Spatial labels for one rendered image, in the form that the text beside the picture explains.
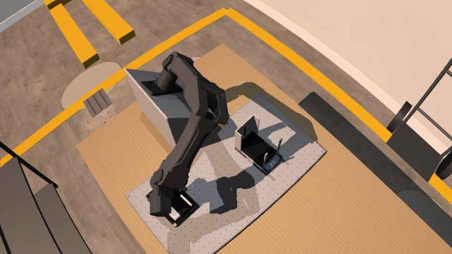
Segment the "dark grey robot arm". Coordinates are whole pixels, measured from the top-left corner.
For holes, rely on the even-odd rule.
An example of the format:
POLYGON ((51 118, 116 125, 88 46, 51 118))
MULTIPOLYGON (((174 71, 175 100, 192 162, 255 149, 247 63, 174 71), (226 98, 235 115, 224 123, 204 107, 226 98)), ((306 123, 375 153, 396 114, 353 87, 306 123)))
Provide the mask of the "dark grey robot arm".
POLYGON ((229 119, 225 91, 204 78, 193 63, 191 58, 173 51, 162 62, 163 70, 155 81, 140 83, 152 96, 181 93, 183 89, 176 83, 179 78, 185 86, 185 100, 192 109, 176 146, 150 179, 152 216, 169 216, 172 208, 181 217, 190 212, 192 208, 179 195, 179 190, 187 185, 191 164, 205 139, 218 123, 226 125, 229 119))

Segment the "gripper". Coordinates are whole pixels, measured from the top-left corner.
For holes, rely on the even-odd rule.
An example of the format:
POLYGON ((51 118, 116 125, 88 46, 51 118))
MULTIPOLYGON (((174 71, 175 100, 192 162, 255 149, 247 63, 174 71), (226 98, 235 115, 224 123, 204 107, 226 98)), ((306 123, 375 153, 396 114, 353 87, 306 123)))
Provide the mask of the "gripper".
MULTIPOLYGON (((183 194, 183 193, 185 193, 187 191, 187 187, 186 186, 184 186, 181 190, 179 190, 179 192, 180 192, 180 194, 179 195, 181 195, 181 194, 183 194)), ((150 195, 152 195, 152 193, 151 194, 149 194, 149 198, 147 199, 149 202, 150 202, 150 195)))

